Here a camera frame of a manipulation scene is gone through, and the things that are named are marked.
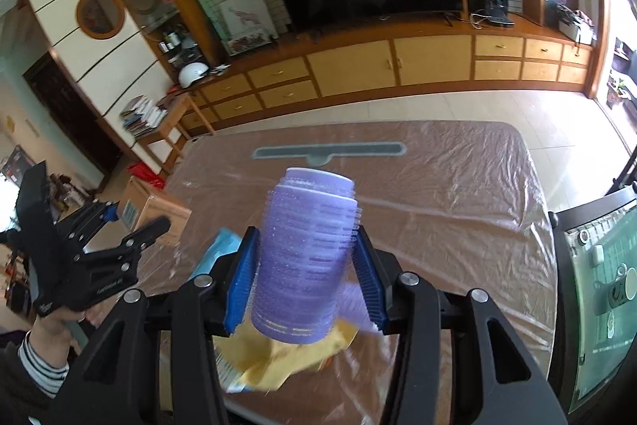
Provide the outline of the striped sleeve left forearm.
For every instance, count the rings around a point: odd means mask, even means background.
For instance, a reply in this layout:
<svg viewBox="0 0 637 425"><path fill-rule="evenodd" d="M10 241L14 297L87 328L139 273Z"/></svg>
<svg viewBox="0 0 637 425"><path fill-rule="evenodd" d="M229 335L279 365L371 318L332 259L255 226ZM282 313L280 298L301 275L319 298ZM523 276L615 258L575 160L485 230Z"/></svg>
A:
<svg viewBox="0 0 637 425"><path fill-rule="evenodd" d="M67 378L69 364L54 368L32 348L30 333L1 349L1 423L39 424Z"/></svg>

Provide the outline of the person's left hand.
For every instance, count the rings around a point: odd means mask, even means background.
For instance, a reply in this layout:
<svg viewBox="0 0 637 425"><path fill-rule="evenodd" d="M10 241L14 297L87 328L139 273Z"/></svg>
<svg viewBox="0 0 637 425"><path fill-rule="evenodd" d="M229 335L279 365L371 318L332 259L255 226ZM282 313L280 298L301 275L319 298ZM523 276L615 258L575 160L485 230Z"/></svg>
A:
<svg viewBox="0 0 637 425"><path fill-rule="evenodd" d="M81 323L86 317L85 311L73 311L68 307L55 309L45 317L38 316L30 331L29 342L38 353L52 353L62 345L69 346L80 353L82 346L79 331L72 331L74 323Z"/></svg>

